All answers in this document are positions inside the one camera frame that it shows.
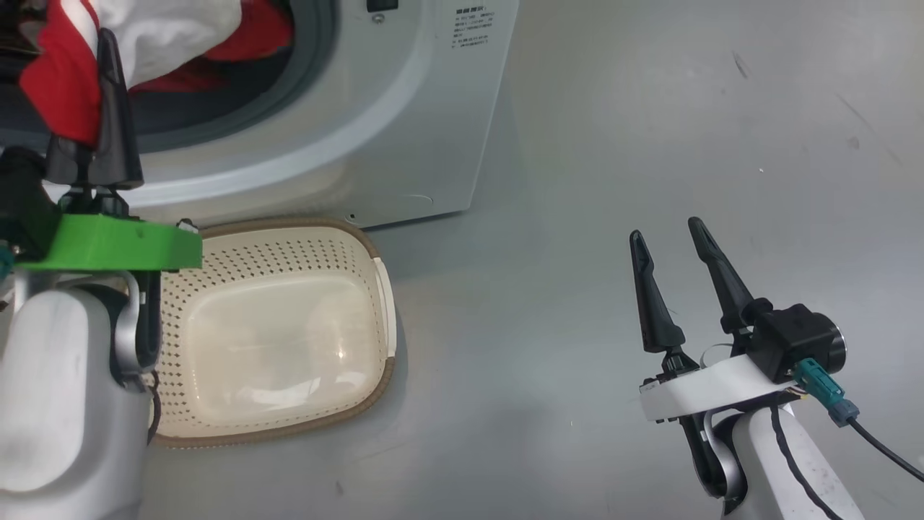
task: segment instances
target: gray floor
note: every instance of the gray floor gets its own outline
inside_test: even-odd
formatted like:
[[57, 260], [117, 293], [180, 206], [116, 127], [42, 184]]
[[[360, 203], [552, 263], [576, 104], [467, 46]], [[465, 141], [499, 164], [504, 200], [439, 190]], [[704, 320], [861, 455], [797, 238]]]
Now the gray floor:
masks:
[[[689, 351], [724, 340], [686, 219], [757, 295], [844, 331], [862, 421], [924, 455], [924, 12], [916, 0], [523, 0], [475, 203], [372, 237], [405, 336], [348, 424], [155, 451], [142, 518], [715, 518], [676, 425], [644, 421], [626, 237]], [[867, 518], [919, 484], [797, 412]]]

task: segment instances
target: beige basket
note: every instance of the beige basket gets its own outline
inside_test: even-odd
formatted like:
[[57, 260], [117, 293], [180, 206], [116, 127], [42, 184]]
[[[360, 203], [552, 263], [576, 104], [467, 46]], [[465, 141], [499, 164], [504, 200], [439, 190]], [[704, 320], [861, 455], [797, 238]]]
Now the beige basket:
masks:
[[395, 365], [395, 304], [366, 235], [286, 218], [202, 236], [202, 269], [164, 276], [159, 444], [294, 435], [379, 399]]

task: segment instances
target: washing machine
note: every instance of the washing machine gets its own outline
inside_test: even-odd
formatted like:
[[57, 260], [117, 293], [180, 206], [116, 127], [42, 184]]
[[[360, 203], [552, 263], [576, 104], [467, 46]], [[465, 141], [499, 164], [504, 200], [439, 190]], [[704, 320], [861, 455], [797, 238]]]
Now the washing machine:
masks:
[[[291, 48], [227, 64], [219, 91], [132, 96], [147, 181], [123, 193], [132, 213], [368, 227], [468, 208], [518, 0], [279, 2]], [[0, 144], [47, 140], [0, 82]]]

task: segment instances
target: black cable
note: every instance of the black cable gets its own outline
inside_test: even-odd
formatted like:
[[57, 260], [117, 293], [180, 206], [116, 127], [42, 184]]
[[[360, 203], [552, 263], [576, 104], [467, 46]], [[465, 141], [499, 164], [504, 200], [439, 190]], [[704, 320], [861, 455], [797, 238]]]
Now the black cable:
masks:
[[157, 377], [157, 370], [152, 370], [151, 375], [154, 377], [154, 384], [149, 388], [154, 399], [154, 417], [148, 427], [148, 444], [154, 440], [157, 427], [161, 424], [161, 394], [157, 391], [157, 387], [161, 386], [161, 379]]
[[889, 457], [889, 460], [902, 466], [902, 469], [911, 474], [912, 477], [924, 482], [924, 473], [921, 470], [917, 469], [915, 466], [911, 465], [908, 461], [899, 457], [895, 452], [885, 447], [884, 444], [879, 442], [875, 437], [872, 436], [864, 427], [862, 427], [854, 417], [847, 419], [847, 424], [853, 427], [860, 434], [860, 437], [866, 439], [869, 444], [872, 444], [874, 448], [882, 452], [883, 455]]
[[783, 425], [780, 424], [780, 408], [776, 403], [770, 407], [770, 422], [773, 425], [773, 432], [776, 433], [776, 443], [780, 446], [780, 452], [783, 453], [786, 464], [789, 465], [789, 471], [793, 473], [793, 477], [802, 485], [802, 489], [806, 491], [808, 499], [817, 505], [819, 509], [824, 511], [825, 516], [831, 520], [843, 520], [833, 509], [828, 507], [828, 504], [824, 503], [821, 497], [818, 496], [818, 493], [815, 492], [815, 489], [812, 489], [805, 476], [802, 475], [802, 472], [799, 471], [799, 466], [796, 465], [796, 459], [793, 458], [793, 453], [789, 451], [789, 443], [786, 442], [786, 435], [783, 433]]

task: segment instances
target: laundry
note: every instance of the laundry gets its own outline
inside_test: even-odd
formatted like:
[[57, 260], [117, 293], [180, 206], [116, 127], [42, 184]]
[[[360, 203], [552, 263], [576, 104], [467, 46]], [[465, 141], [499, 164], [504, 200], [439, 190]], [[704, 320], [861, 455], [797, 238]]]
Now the laundry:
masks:
[[42, 53], [19, 85], [51, 132], [95, 145], [100, 92], [97, 32], [119, 43], [132, 92], [200, 92], [222, 84], [213, 61], [270, 56], [292, 25], [273, 0], [50, 0]]

